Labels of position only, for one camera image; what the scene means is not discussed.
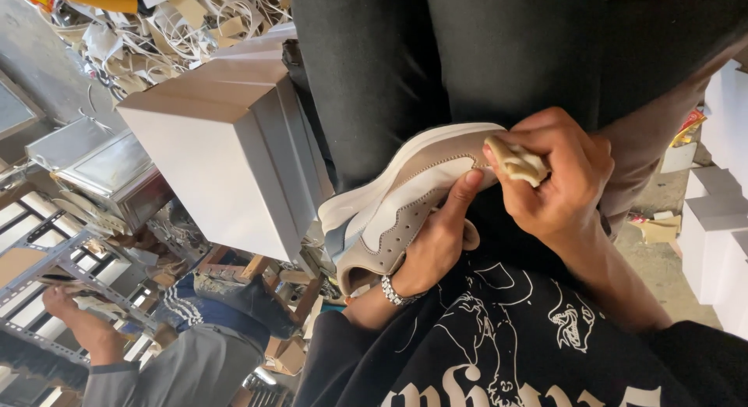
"hand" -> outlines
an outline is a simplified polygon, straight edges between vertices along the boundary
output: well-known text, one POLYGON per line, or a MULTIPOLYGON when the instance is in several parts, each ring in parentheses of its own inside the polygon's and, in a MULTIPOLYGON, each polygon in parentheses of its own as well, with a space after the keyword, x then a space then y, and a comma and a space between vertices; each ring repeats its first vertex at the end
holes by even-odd
POLYGON ((457 263, 462 253, 465 212, 483 181, 474 169, 453 185, 441 210, 431 214, 406 250, 406 261, 394 277, 392 288, 400 296, 413 296, 436 285, 457 263))
POLYGON ((64 316, 70 316, 70 313, 80 310, 76 301, 65 293, 61 286, 50 286, 42 294, 42 303, 44 309, 51 316, 56 316, 64 320, 64 316))
POLYGON ((599 235, 602 227, 595 206, 613 169, 607 139, 586 134, 558 107, 529 116, 497 136, 545 156, 550 165, 550 178, 534 189, 527 181, 510 180, 489 146, 483 147, 501 182, 506 211, 522 230, 556 253, 599 235))

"black t-shirt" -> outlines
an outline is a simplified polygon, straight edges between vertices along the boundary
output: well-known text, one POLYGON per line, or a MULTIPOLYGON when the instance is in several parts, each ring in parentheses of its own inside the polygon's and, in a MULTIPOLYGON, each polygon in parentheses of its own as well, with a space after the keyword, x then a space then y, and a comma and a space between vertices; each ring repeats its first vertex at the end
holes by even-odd
POLYGON ((465 259, 380 335, 320 315, 295 405, 745 405, 746 341, 693 322, 632 335, 565 284, 490 259, 465 259))

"perforated metal rack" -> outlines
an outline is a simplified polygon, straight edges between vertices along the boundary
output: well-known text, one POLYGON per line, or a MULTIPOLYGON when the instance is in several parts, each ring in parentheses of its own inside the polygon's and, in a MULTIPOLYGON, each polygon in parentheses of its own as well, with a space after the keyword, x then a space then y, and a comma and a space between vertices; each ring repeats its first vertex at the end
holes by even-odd
MULTIPOLYGON (((27 233, 24 237, 16 241, 16 243, 13 244, 10 248, 0 253, 0 257, 2 257, 12 248, 29 248, 34 250, 42 250, 46 253, 46 256, 41 261, 34 264, 32 267, 27 268, 22 274, 14 278, 6 286, 0 288, 0 308, 14 300, 14 297, 18 296, 24 289, 33 284, 37 278, 40 278, 49 269, 54 266, 59 266, 60 268, 70 273, 70 275, 72 275, 73 277, 78 278, 89 286, 95 288, 97 291, 101 292, 101 294, 116 303, 127 314, 142 322, 146 327, 150 328, 151 331, 154 331, 157 327, 157 324, 148 316, 148 314, 146 314, 142 310, 139 310, 132 302, 130 302, 130 300, 111 289, 101 280, 97 279, 93 274, 81 268, 78 264, 76 264, 76 261, 73 260, 76 255, 76 251, 86 250, 84 248, 84 245, 88 243, 89 240, 96 239, 95 236, 93 236, 88 230, 82 230, 80 233, 71 237, 69 240, 63 241, 53 248, 46 248, 34 244, 34 241, 43 236, 47 231, 55 229, 54 221, 59 219, 63 214, 65 214, 65 211, 63 210, 55 212, 50 218, 44 220, 31 232, 27 233)), ((124 258, 122 254, 120 254, 106 242, 99 241, 99 243, 104 245, 111 253, 117 254, 119 258, 124 258)), ((17 326, 9 319, 5 319, 5 317, 0 317, 0 329, 10 335, 14 335, 15 337, 37 345, 42 349, 49 350, 55 354, 68 358, 70 361, 73 361, 75 363, 83 365, 88 365, 89 363, 89 360, 78 352, 75 352, 62 345, 56 344, 53 340, 40 336, 28 330, 27 328, 17 326)))

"silver wristwatch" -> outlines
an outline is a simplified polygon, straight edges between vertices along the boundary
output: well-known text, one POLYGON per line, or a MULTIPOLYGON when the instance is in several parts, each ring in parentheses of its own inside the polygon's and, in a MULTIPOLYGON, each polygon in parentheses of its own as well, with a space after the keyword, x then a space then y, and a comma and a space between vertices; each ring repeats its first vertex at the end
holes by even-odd
POLYGON ((381 276, 381 289, 385 291, 385 296, 387 296, 387 299, 395 306, 408 306, 415 302, 419 297, 426 294, 426 292, 422 292, 407 298, 398 295, 397 292, 395 292, 395 289, 392 288, 391 274, 381 276))

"sneaker sole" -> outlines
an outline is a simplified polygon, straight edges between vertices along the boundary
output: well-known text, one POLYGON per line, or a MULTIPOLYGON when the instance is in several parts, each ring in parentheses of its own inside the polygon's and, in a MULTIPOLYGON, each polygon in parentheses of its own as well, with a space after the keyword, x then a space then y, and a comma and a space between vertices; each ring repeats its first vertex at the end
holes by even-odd
POLYGON ((319 206, 317 214, 322 222, 323 232, 327 233, 341 226, 364 207, 376 201, 377 198, 382 199, 397 178, 397 174, 403 165, 424 147, 463 134, 503 129, 505 128, 495 123, 461 123, 428 129, 414 136, 405 144, 402 144, 385 170, 372 182, 351 191, 343 192, 340 195, 332 196, 319 206))

